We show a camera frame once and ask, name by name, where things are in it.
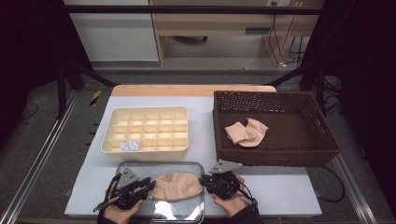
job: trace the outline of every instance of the black horizontal bar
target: black horizontal bar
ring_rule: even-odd
[[[199,7],[199,6],[44,6],[68,13],[158,13],[158,14],[271,14],[320,15],[335,10],[321,7]]]

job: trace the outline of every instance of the white tabletop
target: white tabletop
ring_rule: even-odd
[[[216,163],[212,119],[213,97],[131,97],[111,96],[102,121],[93,138],[87,157],[79,171],[68,205],[64,211],[71,217],[96,216],[92,209],[103,201],[105,190],[115,175],[118,162],[101,150],[111,112],[119,107],[172,106],[188,108],[189,147],[184,161],[201,163],[208,174]],[[312,217],[321,215],[318,199],[305,168],[253,166],[233,171],[246,180],[259,202],[262,216]],[[145,214],[145,207],[139,211]],[[205,217],[226,217],[205,190]]]

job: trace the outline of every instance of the transparent container lid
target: transparent container lid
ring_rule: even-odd
[[[139,179],[151,177],[151,181],[175,172],[195,174],[198,177],[204,173],[204,167],[193,161],[124,161],[120,163],[116,174],[124,167],[131,169]],[[204,190],[196,197],[178,202],[158,201],[149,193],[131,220],[133,223],[201,223],[204,220]]]

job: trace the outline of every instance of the brown wicker basket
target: brown wicker basket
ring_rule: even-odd
[[[341,152],[311,93],[215,91],[218,160],[246,166],[323,166]],[[234,145],[224,128],[247,118],[269,129],[256,147]]]

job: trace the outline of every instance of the beige cloth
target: beige cloth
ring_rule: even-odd
[[[197,175],[172,173],[168,177],[157,177],[151,196],[162,201],[181,201],[195,197],[203,190]]]
[[[264,138],[268,127],[256,119],[247,118],[247,126],[237,121],[225,128],[228,137],[234,144],[242,147],[256,147]]]

